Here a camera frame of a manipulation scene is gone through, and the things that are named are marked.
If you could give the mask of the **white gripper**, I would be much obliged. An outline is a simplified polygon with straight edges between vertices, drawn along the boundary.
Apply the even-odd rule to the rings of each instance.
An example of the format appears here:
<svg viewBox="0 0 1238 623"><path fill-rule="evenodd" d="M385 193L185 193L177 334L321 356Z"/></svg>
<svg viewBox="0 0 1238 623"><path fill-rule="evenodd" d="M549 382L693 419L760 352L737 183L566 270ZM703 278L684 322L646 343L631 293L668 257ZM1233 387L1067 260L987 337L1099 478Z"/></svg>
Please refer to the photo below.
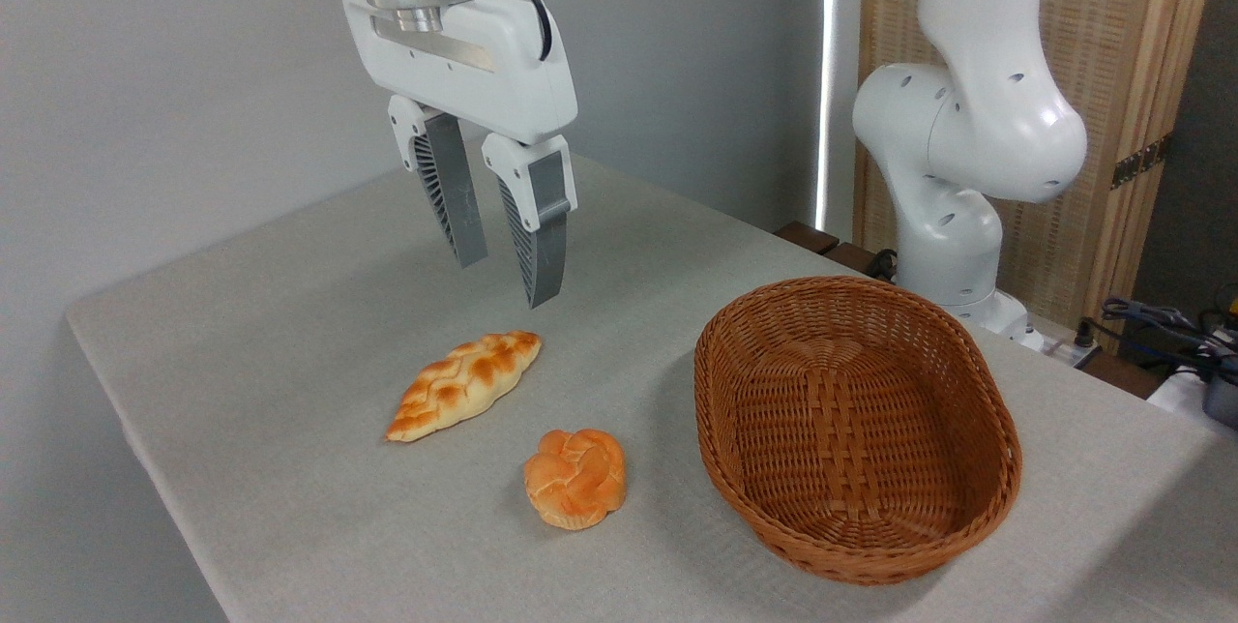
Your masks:
<svg viewBox="0 0 1238 623"><path fill-rule="evenodd" d="M557 296L578 207L569 142L553 136L576 116L561 38L541 59L543 32L529 0L458 2L442 14L439 33L401 31L366 0L343 7L368 76L402 95L389 102L399 154L456 261L464 269L487 256L459 116L494 131L482 154L498 178L529 306Z"/></svg>

